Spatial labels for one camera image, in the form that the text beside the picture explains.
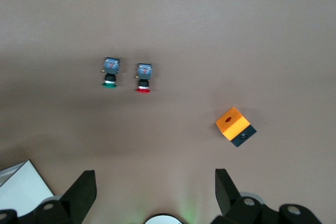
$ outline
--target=brown surface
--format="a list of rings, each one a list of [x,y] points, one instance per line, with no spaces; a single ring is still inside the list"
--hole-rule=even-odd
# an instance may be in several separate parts
[[[85,223],[219,214],[215,168],[275,209],[335,223],[336,0],[0,0],[0,168],[56,194],[95,169]],[[103,88],[104,57],[121,58]],[[149,95],[135,65],[153,64]],[[236,106],[241,147],[215,121]]]

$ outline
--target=black mechanical part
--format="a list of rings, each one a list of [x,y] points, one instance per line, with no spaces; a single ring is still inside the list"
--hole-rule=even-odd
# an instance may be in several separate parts
[[[107,73],[105,75],[105,81],[115,81],[115,74]]]
[[[140,79],[139,80],[139,86],[140,87],[149,87],[149,82],[147,80]]]
[[[252,125],[249,125],[238,136],[232,139],[231,143],[233,143],[236,147],[239,147],[256,132],[256,129]]]
[[[81,224],[97,196],[93,170],[84,171],[60,200],[49,200],[17,217],[14,210],[0,210],[0,224]]]
[[[225,169],[216,169],[216,199],[222,216],[212,224],[321,224],[307,208],[282,205],[276,212],[252,197],[241,197]]]

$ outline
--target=screw head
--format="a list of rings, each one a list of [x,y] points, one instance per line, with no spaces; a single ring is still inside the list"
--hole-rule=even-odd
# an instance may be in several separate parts
[[[5,212],[3,212],[2,214],[0,214],[0,220],[3,220],[7,217],[7,214]]]
[[[254,201],[250,198],[244,199],[244,203],[248,206],[254,206],[255,205]]]
[[[46,204],[46,205],[43,207],[43,210],[49,210],[49,209],[51,209],[51,208],[53,208],[53,207],[54,207],[54,204],[49,203],[49,204]]]
[[[295,207],[295,206],[289,206],[287,208],[287,210],[291,213],[291,214],[294,214],[294,215],[300,215],[301,212],[299,210],[299,208]]]

